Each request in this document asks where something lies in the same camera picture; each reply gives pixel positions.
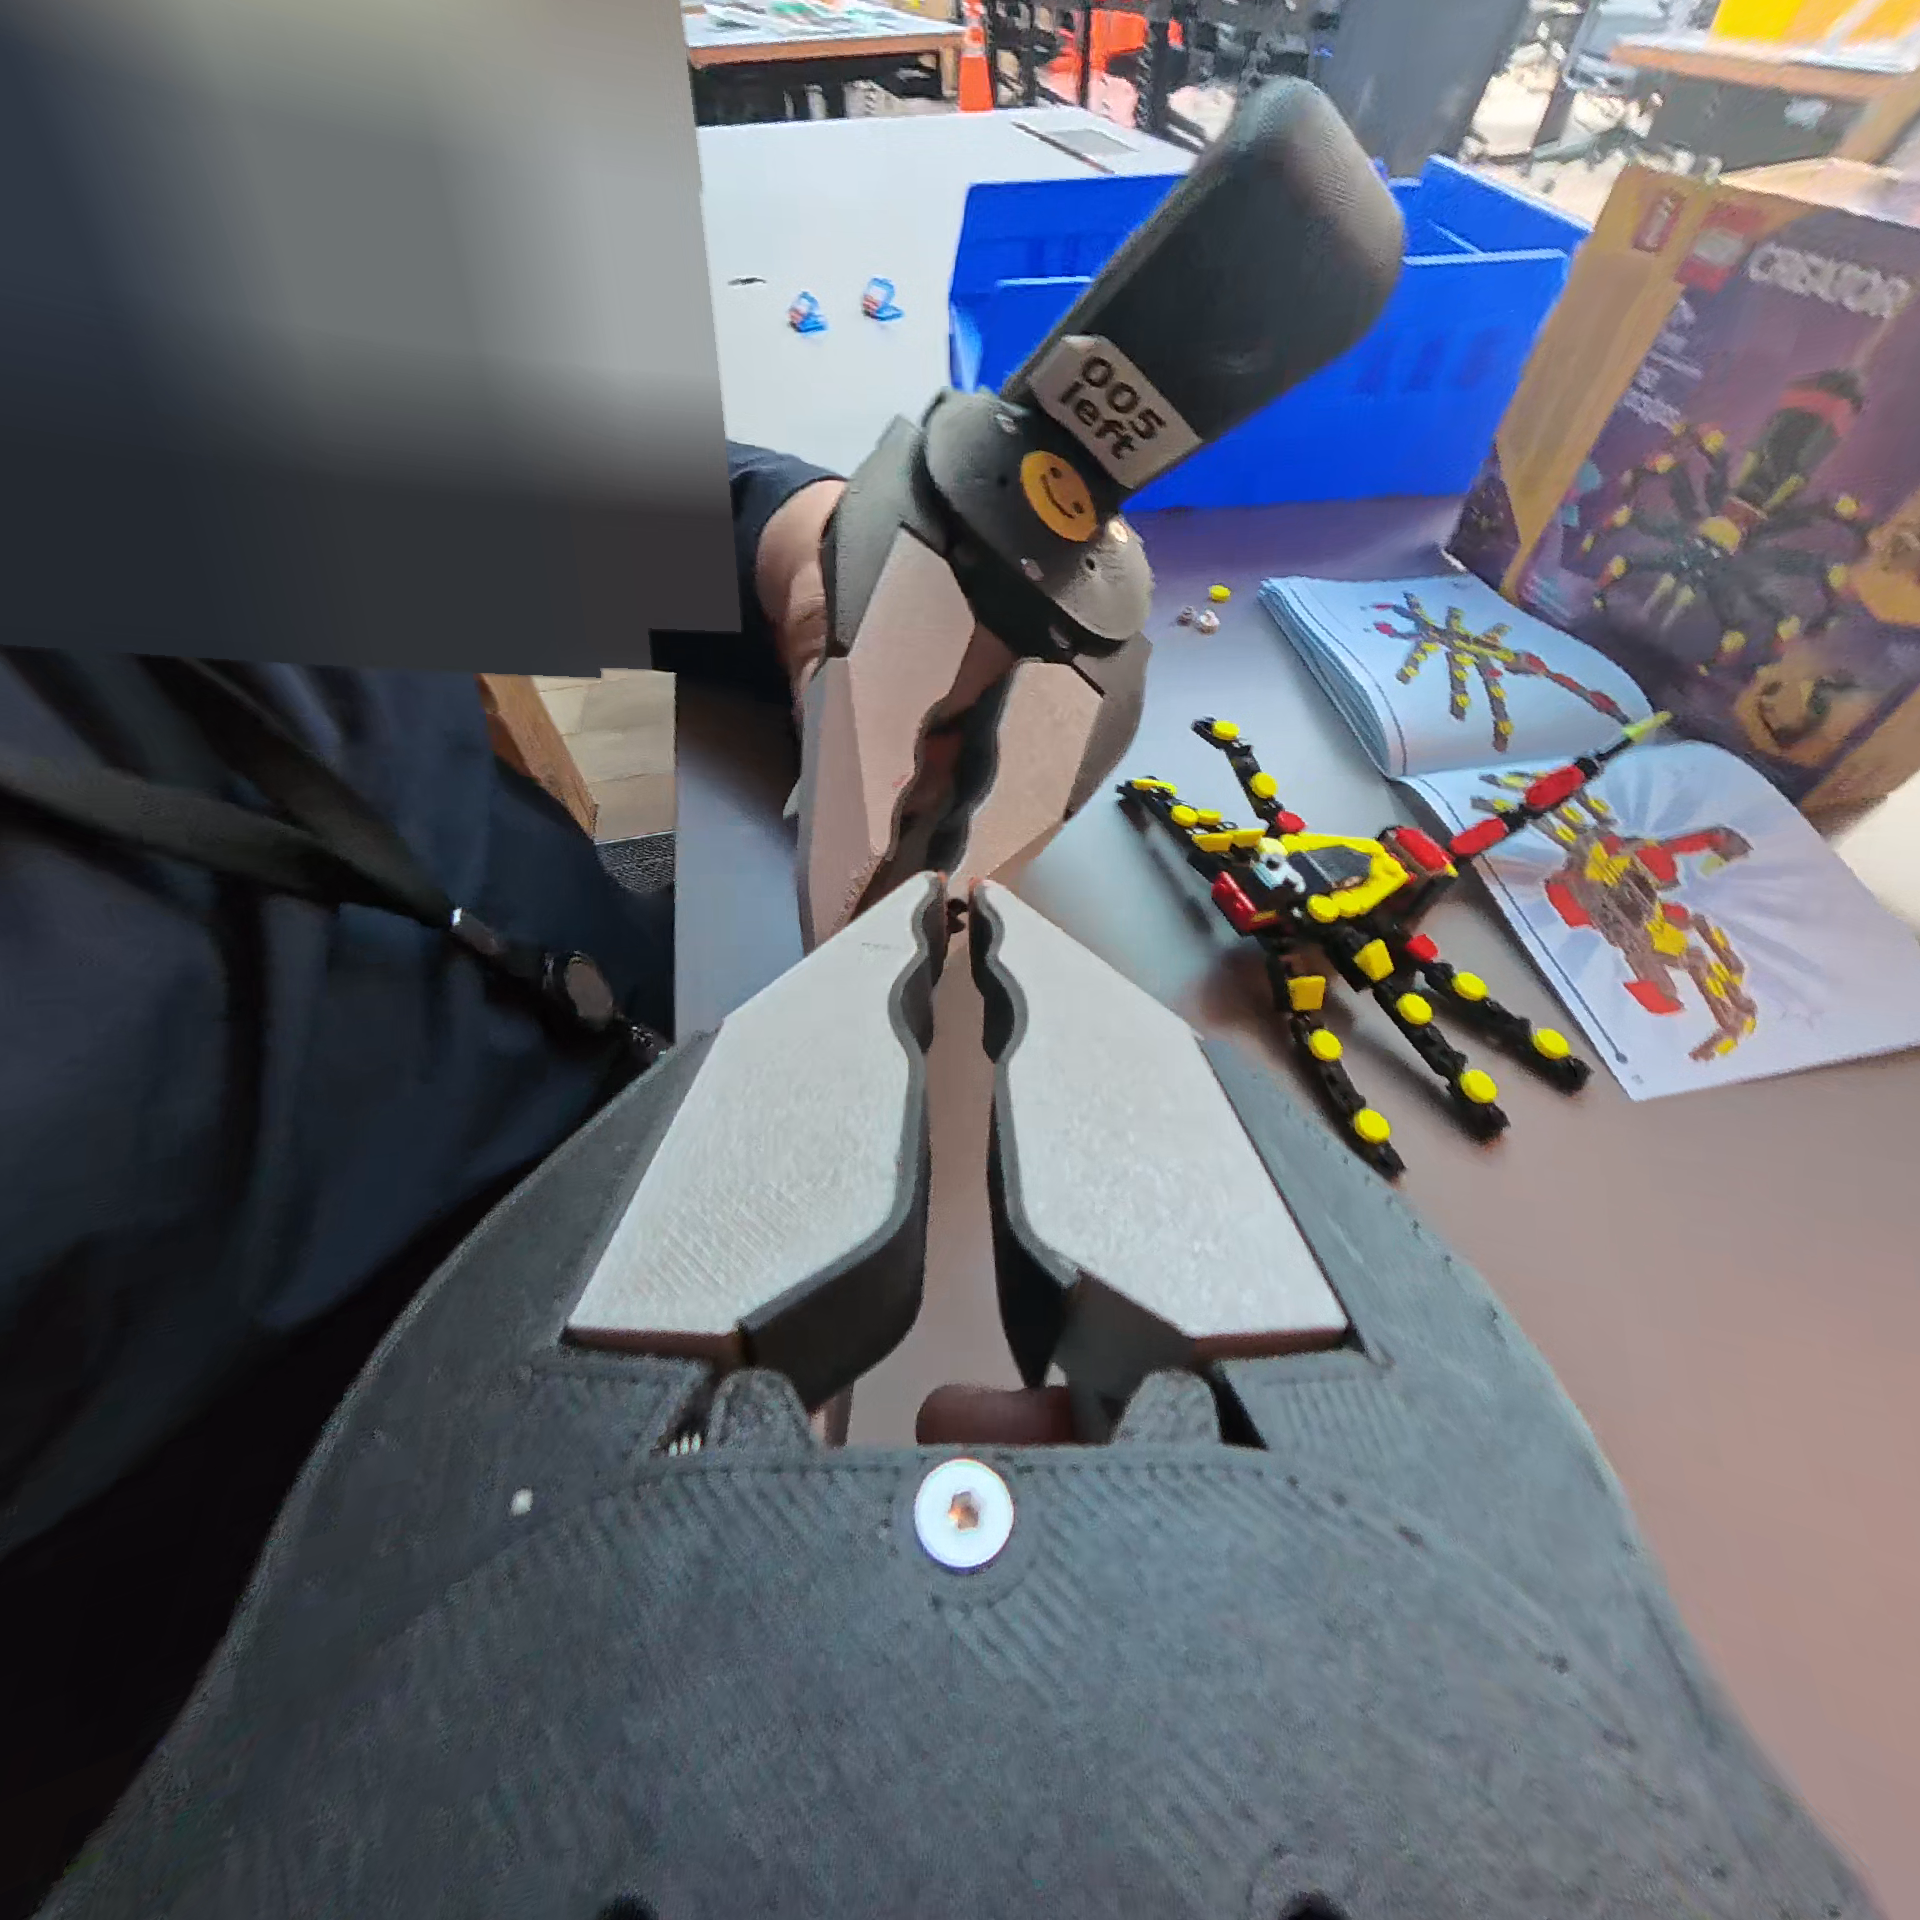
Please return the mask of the black yellow lego spider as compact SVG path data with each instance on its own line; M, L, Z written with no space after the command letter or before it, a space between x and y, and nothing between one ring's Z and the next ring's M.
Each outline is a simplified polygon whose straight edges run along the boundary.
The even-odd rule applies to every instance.
M1479 1143L1498 1142L1509 1115L1496 1079L1449 1040L1440 1009L1460 1012L1556 1094L1573 1097L1584 1091L1594 1070L1577 1058L1570 1040L1493 999L1474 971L1455 967L1440 954L1421 919L1479 857L1580 798L1612 761L1667 726L1668 714L1657 711L1624 728L1595 752L1524 778L1515 808L1443 841L1404 824L1375 836L1312 832L1280 803L1277 780L1263 769L1234 722L1211 715L1199 719L1191 731L1227 760L1255 812L1253 824L1193 808L1157 778L1122 780L1114 795L1136 819L1163 831L1186 866L1208 882L1219 916L1259 948L1275 1009L1337 1135L1372 1171L1394 1182L1405 1164L1389 1121L1356 1088L1345 1066L1345 1042L1327 1018L1329 984L1336 979L1381 1009L1440 1082L1460 1129Z

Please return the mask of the purple lego set box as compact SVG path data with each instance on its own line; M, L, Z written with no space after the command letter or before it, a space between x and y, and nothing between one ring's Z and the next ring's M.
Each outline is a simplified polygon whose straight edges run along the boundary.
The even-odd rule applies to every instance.
M1448 551L1810 819L1915 780L1915 174L1624 170Z

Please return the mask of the person's dark clothed body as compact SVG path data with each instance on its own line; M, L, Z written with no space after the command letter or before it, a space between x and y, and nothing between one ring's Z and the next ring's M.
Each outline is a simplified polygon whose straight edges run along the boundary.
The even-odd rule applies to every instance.
M267 812L180 705L185 662L4 647L4 769ZM475 682L220 664L453 905L586 954L666 1034L666 895L635 896L489 740ZM4 1564L298 1330L539 1162L618 1086L440 929L306 904L4 798Z

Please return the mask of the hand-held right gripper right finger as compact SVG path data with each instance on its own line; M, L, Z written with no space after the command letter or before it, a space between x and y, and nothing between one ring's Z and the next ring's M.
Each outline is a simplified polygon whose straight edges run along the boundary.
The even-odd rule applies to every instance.
M968 913L992 1062L999 1316L1114 1430L1154 1374L1340 1353L1353 1324L1186 1019L1008 888Z

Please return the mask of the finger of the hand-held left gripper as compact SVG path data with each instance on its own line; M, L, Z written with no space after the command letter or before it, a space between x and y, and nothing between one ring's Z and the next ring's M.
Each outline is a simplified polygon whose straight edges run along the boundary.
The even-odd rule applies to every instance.
M802 692L799 900L804 952L849 927L895 864L932 719L977 617L949 563L900 523L834 523L828 647Z
M1021 662L963 731L949 803L949 884L997 875L1074 817L1124 752L1124 662L1114 687L1072 664Z

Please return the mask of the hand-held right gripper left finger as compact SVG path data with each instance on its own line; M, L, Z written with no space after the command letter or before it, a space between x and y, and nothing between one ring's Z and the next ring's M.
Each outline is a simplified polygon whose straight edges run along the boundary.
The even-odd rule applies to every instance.
M761 1370L828 1406L904 1342L946 905L945 875L913 878L706 1038L588 1266L571 1344Z

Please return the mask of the open lego instruction booklet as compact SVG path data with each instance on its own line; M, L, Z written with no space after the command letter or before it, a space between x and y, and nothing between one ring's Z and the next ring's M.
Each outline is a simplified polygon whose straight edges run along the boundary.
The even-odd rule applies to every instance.
M1460 569L1280 577L1259 600L1443 844L1577 775L1473 871L1627 1097L1915 1049L1915 936L1762 775L1680 737L1588 643Z

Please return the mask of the person's left hand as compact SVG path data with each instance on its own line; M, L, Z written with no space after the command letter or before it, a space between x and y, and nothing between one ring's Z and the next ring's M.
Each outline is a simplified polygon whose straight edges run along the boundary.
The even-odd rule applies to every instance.
M829 638L826 538L843 492L834 479L802 488L767 521L757 544L760 609L795 708Z

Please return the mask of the person's left forearm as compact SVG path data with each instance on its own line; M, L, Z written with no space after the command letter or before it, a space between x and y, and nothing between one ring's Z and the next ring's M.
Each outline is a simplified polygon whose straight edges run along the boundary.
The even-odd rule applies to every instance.
M786 502L804 490L847 486L840 472L739 439L727 442L727 475L735 527L743 536L761 531Z

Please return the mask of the large blue plastic bin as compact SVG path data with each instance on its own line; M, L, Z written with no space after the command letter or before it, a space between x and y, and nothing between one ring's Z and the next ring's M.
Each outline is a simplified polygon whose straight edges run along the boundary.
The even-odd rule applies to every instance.
M1171 187L1171 176L977 184L949 281L949 382L997 388ZM1144 513L1471 492L1588 227L1443 156L1389 191L1405 259L1381 320L1138 494Z

